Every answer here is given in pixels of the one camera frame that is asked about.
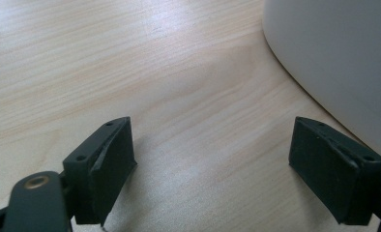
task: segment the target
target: white container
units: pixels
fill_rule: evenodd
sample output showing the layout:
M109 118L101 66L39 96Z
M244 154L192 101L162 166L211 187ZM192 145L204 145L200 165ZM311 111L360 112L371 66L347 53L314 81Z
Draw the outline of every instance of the white container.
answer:
M292 76L381 155L381 0L268 0L263 28Z

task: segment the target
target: wood grain surface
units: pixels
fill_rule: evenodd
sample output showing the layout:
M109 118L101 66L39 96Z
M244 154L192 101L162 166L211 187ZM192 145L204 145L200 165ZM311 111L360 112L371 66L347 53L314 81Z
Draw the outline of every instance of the wood grain surface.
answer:
M0 208L12 186L131 116L132 173L103 229L338 225L288 165L296 116L349 134L283 69L263 1L0 0Z

